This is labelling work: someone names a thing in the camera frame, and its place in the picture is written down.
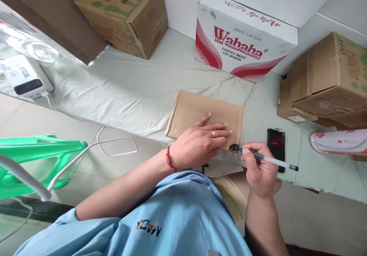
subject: hand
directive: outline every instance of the hand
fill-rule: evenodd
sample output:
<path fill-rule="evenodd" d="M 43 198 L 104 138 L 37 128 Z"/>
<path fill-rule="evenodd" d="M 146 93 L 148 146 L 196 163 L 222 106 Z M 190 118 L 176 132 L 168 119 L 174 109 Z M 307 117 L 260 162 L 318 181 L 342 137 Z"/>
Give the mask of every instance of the hand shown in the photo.
<path fill-rule="evenodd" d="M 226 137 L 230 136 L 232 131 L 220 130 L 228 126 L 226 123 L 203 126 L 210 117 L 211 113 L 208 113 L 200 118 L 169 148 L 172 165 L 177 170 L 206 164 L 227 144 Z"/>
<path fill-rule="evenodd" d="M 250 190 L 259 197 L 272 197 L 282 186 L 281 181 L 276 178 L 278 166 L 255 158 L 250 150 L 268 157 L 274 156 L 264 142 L 249 142 L 242 147 L 241 159 L 246 161 L 246 178 Z"/>

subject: white bedsheet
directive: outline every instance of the white bedsheet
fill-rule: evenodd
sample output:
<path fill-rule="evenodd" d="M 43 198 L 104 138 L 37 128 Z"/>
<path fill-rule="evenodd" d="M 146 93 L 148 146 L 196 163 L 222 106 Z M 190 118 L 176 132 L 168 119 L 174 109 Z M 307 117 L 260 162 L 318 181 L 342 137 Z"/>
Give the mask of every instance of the white bedsheet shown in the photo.
<path fill-rule="evenodd" d="M 242 105 L 242 144 L 265 142 L 268 128 L 286 132 L 286 161 L 299 165 L 299 172 L 287 170 L 280 179 L 367 203 L 367 163 L 315 152 L 309 134 L 327 129 L 276 115 L 280 75 L 271 72 L 253 84 L 196 61 L 194 47 L 192 39 L 169 29 L 150 60 L 108 48 L 89 67 L 65 59 L 44 66 L 55 87 L 51 102 L 70 115 L 160 143 L 172 142 L 164 133 L 181 89 Z M 0 48 L 2 59 L 15 54 Z M 0 92 L 16 97 L 3 75 Z M 48 107 L 44 98 L 31 102 Z M 241 161 L 230 152 L 218 159 Z"/>

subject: light blue shirt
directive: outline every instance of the light blue shirt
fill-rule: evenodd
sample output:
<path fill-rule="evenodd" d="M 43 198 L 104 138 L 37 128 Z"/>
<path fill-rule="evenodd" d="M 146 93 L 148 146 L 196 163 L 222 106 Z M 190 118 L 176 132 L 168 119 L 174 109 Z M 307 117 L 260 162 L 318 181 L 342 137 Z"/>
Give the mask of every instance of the light blue shirt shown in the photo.
<path fill-rule="evenodd" d="M 205 256 L 209 250 L 252 255 L 212 181 L 184 171 L 162 180 L 123 218 L 79 221 L 72 209 L 15 255 Z"/>

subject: red bracelet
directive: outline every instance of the red bracelet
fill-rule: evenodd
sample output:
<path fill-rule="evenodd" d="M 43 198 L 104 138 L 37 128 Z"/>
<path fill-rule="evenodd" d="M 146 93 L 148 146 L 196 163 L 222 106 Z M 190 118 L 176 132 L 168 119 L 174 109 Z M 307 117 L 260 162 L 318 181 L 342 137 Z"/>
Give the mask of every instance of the red bracelet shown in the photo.
<path fill-rule="evenodd" d="M 168 146 L 167 146 L 167 153 L 166 153 L 168 166 L 170 166 L 170 167 L 171 167 L 171 169 L 173 170 L 173 172 L 175 172 L 175 173 L 178 173 L 178 172 L 182 172 L 182 171 L 184 171 L 184 169 L 182 169 L 182 170 L 176 170 L 176 169 L 173 167 L 172 162 L 171 162 L 171 159 L 169 158 L 169 146 L 170 146 L 170 145 L 168 145 Z"/>

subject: black phone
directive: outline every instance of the black phone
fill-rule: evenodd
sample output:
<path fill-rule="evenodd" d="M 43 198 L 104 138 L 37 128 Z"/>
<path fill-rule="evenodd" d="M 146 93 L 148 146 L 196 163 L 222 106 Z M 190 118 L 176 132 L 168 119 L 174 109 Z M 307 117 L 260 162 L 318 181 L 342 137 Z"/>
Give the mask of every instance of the black phone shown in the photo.
<path fill-rule="evenodd" d="M 274 129 L 268 129 L 268 147 L 277 160 L 286 161 L 286 137 L 284 133 Z M 286 169 L 279 166 L 278 173 L 284 173 Z"/>

